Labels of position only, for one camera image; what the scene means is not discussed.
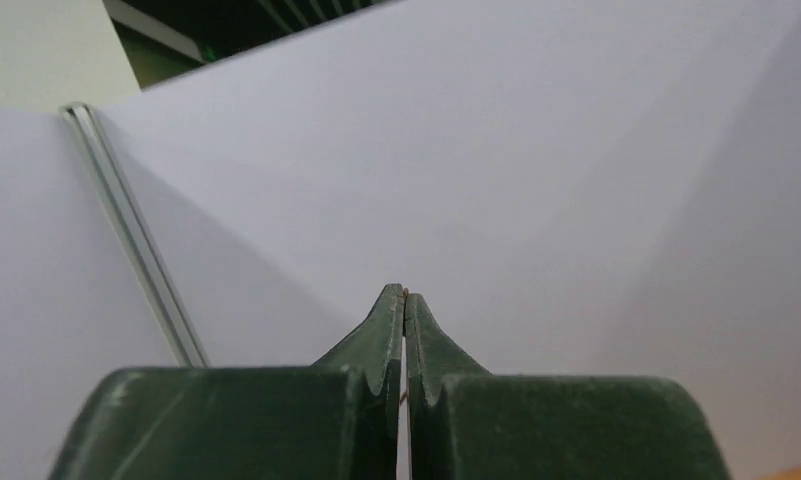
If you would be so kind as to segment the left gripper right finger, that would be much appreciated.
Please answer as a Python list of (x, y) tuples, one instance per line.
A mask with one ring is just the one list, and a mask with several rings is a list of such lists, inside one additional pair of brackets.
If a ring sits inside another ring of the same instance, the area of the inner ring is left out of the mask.
[(705, 415), (658, 377), (497, 375), (405, 303), (415, 479), (726, 479)]

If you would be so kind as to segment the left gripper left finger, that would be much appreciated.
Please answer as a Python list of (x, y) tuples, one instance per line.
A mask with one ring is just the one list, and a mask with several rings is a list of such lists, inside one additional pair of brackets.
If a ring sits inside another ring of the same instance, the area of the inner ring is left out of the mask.
[(307, 366), (127, 368), (73, 422), (54, 479), (392, 479), (404, 290)]

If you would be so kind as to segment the left aluminium corner post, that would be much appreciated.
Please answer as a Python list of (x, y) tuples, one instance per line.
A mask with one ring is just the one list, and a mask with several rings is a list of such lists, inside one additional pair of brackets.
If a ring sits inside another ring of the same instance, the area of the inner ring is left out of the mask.
[(100, 201), (175, 359), (182, 366), (208, 367), (207, 354), (96, 109), (73, 102), (61, 107), (60, 114), (72, 132)]

